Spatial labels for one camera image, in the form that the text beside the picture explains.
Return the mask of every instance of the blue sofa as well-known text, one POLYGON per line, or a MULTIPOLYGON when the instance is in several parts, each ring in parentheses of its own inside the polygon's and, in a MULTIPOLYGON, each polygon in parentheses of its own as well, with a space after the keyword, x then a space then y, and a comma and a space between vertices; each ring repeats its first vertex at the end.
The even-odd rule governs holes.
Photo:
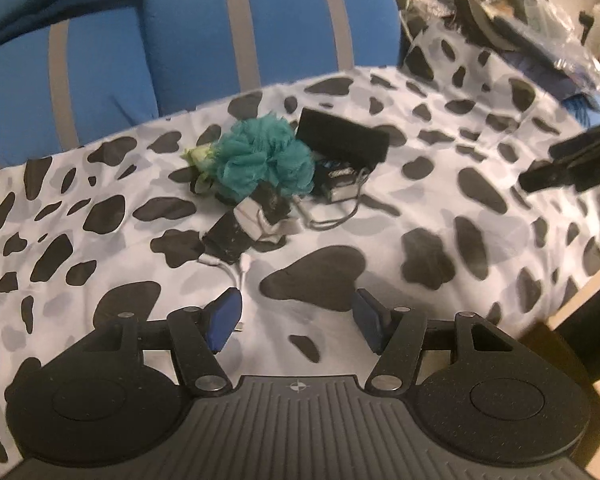
POLYGON ((0 168, 260 86, 395 65, 395 0, 142 0, 0 46, 0 168))

